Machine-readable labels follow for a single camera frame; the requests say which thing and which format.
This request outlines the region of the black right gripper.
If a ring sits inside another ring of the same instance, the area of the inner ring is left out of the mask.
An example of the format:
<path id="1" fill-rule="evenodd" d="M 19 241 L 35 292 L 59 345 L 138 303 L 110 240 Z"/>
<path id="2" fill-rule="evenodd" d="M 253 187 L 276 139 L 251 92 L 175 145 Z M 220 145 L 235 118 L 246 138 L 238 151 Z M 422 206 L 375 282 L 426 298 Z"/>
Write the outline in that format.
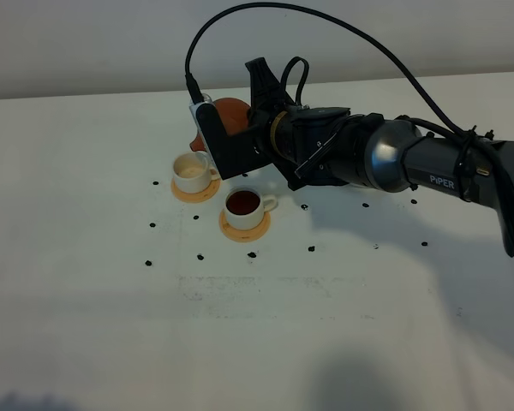
<path id="1" fill-rule="evenodd" d="M 294 106 L 264 57 L 245 67 L 250 78 L 248 125 L 255 157 L 254 164 L 246 165 L 247 172 L 272 164 L 293 191 L 347 184 L 380 188 L 373 176 L 371 152 L 373 135 L 386 125 L 381 114 Z"/>

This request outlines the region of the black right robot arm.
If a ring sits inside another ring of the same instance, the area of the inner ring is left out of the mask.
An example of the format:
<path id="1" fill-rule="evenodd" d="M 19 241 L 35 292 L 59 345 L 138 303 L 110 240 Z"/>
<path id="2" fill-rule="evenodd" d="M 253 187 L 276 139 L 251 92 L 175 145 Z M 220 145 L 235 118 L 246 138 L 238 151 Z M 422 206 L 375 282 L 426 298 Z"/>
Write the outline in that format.
<path id="1" fill-rule="evenodd" d="M 457 135 L 438 124 L 347 108 L 308 108 L 289 95 L 286 77 L 264 58 L 247 63 L 256 149 L 288 186 L 354 184 L 387 193 L 431 188 L 494 209 L 505 251 L 514 257 L 514 141 L 469 130 Z"/>

